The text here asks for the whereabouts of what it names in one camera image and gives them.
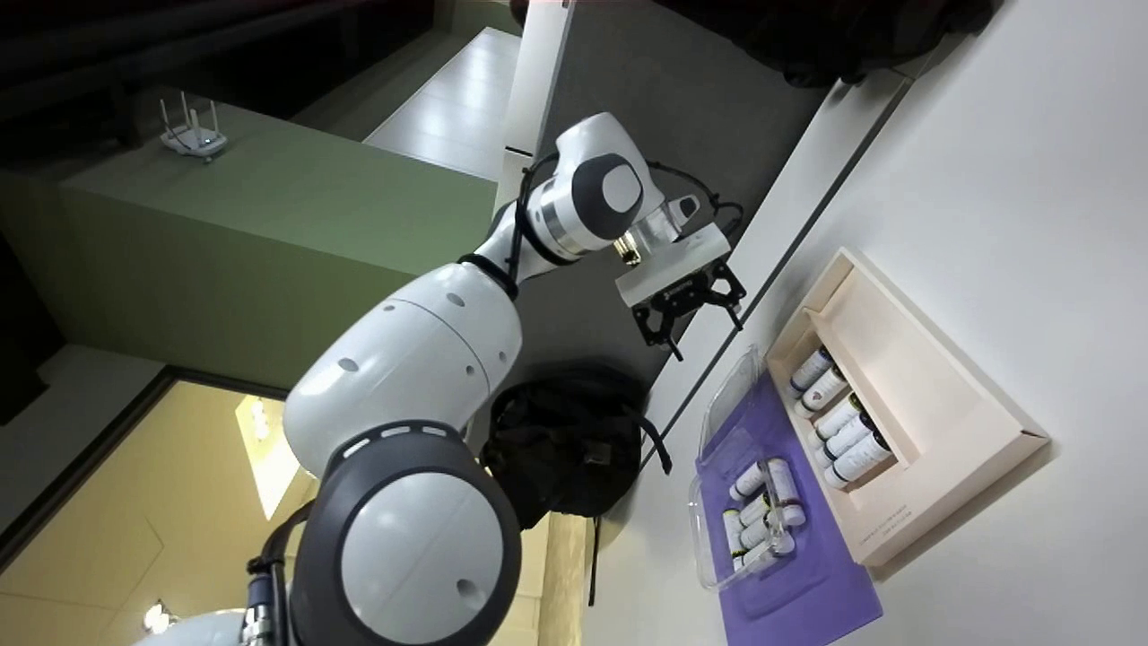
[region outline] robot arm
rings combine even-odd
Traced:
[[[555,174],[473,255],[368,310],[294,384],[288,441],[324,482],[294,560],[294,643],[473,646],[501,624],[519,527],[464,429],[519,353],[512,296],[663,218],[663,194],[617,118],[576,121],[555,152]],[[648,250],[656,225],[637,231]]]

